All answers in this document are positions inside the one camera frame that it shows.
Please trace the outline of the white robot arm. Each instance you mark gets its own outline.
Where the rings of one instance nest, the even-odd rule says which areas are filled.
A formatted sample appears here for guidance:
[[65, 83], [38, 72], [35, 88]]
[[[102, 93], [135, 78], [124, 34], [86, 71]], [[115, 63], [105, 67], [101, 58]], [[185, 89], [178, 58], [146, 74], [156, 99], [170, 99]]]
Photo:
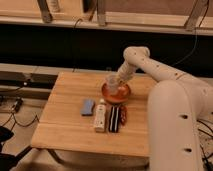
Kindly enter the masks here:
[[123, 57], [120, 82], [138, 69], [157, 82], [147, 102], [150, 171], [206, 171], [197, 120], [213, 113], [213, 86], [151, 59], [144, 46], [126, 48]]

